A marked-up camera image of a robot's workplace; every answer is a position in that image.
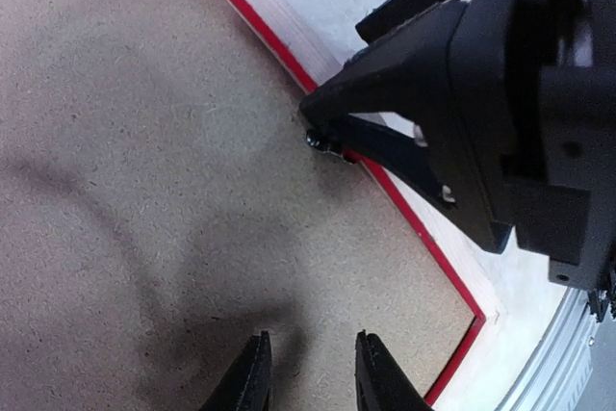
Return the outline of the red wooden picture frame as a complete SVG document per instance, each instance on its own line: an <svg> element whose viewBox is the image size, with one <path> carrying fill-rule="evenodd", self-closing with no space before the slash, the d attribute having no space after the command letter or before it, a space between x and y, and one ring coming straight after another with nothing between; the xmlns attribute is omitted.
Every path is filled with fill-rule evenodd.
<svg viewBox="0 0 616 411"><path fill-rule="evenodd" d="M474 318L425 399L439 410L492 410L481 358L499 301L471 252L502 252L454 76L452 44L470 0L387 0L357 25L367 44L335 60L281 0L228 0L305 89L299 111L320 146L362 163L394 201Z"/></svg>

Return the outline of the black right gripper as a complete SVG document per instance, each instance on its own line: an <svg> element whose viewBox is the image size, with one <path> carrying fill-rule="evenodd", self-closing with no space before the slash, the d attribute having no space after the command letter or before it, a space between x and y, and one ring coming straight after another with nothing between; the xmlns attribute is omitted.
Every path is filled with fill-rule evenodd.
<svg viewBox="0 0 616 411"><path fill-rule="evenodd" d="M549 257L552 282L585 291L598 319L613 315L615 0L468 5L405 21L299 110L483 250L502 252L513 227L521 248ZM450 71L473 153L453 107L455 30Z"/></svg>

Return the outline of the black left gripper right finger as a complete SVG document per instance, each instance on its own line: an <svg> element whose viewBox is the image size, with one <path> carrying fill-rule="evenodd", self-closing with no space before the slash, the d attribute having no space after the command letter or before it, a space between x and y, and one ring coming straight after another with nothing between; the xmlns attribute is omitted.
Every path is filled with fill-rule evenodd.
<svg viewBox="0 0 616 411"><path fill-rule="evenodd" d="M366 331L356 338L355 385L360 411L432 411L381 339Z"/></svg>

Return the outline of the brown frame backing board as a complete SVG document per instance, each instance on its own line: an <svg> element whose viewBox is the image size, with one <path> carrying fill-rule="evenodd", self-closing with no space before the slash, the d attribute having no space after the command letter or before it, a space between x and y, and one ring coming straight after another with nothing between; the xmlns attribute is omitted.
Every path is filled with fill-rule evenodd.
<svg viewBox="0 0 616 411"><path fill-rule="evenodd" d="M425 392L472 312L225 0L1 0L1 406L195 410L268 332L275 410Z"/></svg>

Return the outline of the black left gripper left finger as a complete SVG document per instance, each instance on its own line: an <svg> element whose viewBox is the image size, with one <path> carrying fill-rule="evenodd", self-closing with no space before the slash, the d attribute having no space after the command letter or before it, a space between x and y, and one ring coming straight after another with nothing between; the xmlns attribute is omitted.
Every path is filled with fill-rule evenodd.
<svg viewBox="0 0 616 411"><path fill-rule="evenodd" d="M270 409L272 354L270 334L248 338L200 411L264 411Z"/></svg>

